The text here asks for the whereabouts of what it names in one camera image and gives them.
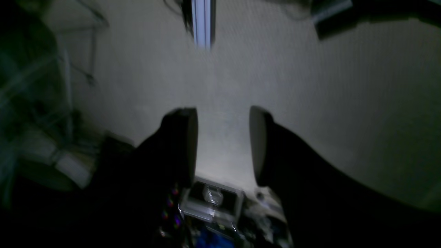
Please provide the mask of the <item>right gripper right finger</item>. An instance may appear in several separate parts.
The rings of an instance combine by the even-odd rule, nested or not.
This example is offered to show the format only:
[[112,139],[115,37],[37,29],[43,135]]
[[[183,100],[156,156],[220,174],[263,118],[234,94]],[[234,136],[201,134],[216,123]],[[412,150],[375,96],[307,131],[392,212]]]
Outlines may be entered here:
[[259,106],[249,110],[249,136],[256,183],[280,199],[294,247],[440,247],[439,213],[345,175]]

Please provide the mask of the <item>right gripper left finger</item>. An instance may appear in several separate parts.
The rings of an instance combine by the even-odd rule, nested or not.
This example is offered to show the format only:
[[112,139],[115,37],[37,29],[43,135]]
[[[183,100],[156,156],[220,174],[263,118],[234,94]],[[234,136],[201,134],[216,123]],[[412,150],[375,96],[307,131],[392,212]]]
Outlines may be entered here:
[[106,136],[81,189],[48,165],[21,161],[10,207],[1,207],[2,248],[164,247],[159,229],[177,232],[175,209],[194,180],[196,108],[176,108],[133,147]]

